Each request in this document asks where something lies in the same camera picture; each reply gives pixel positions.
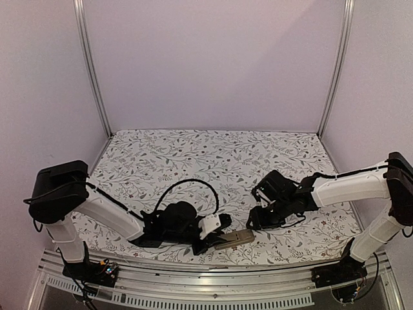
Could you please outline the white remote control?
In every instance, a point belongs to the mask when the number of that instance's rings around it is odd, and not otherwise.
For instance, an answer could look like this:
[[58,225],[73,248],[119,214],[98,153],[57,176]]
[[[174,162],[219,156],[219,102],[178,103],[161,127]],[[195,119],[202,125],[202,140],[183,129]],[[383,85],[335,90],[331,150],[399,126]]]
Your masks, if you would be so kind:
[[254,233],[250,229],[232,231],[221,235],[220,238],[223,239],[224,242],[214,246],[217,250],[237,247],[238,245],[250,243],[255,240]]

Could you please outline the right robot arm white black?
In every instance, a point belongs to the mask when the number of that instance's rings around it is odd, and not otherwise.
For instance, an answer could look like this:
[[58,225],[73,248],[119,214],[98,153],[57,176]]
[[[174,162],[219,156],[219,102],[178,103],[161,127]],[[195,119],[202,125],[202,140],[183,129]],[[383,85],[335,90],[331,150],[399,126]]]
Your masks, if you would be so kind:
[[335,175],[315,172],[300,182],[273,170],[252,195],[258,205],[249,212],[247,228],[255,231],[280,228],[293,214],[302,217],[337,203],[388,199],[384,211],[346,244],[333,272],[340,282],[348,281],[373,252],[412,226],[412,166],[399,152],[367,168]]

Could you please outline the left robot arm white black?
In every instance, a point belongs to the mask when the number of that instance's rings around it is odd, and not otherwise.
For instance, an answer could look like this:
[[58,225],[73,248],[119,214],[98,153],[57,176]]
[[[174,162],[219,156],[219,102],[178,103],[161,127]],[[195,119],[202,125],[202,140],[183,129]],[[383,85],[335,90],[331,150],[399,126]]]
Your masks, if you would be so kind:
[[86,259],[88,249],[76,233],[73,212],[115,230],[132,245],[158,248],[164,242],[187,244],[194,255],[223,243],[223,229],[232,223],[229,214],[218,211],[200,216],[185,201],[171,203],[163,210],[156,207],[152,212],[136,213],[94,185],[88,165],[81,160],[40,170],[32,195],[24,203],[33,221],[46,227],[71,270],[82,280],[91,280],[96,267]]

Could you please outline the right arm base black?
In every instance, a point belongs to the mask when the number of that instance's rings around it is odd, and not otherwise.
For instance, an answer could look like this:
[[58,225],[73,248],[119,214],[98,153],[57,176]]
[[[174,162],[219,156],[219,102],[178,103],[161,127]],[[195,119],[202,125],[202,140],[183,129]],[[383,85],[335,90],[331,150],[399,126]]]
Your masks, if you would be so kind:
[[366,277],[365,263],[359,262],[350,256],[350,248],[353,241],[354,238],[346,244],[338,263],[311,269],[311,281],[315,283],[317,288]]

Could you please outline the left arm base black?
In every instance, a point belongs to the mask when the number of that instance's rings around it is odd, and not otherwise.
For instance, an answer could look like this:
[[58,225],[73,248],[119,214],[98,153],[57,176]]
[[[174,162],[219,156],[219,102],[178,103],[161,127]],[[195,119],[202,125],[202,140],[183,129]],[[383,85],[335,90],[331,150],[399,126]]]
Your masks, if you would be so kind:
[[86,284],[96,284],[113,288],[117,282],[119,266],[105,259],[91,262],[88,257],[80,263],[68,263],[63,260],[63,275]]

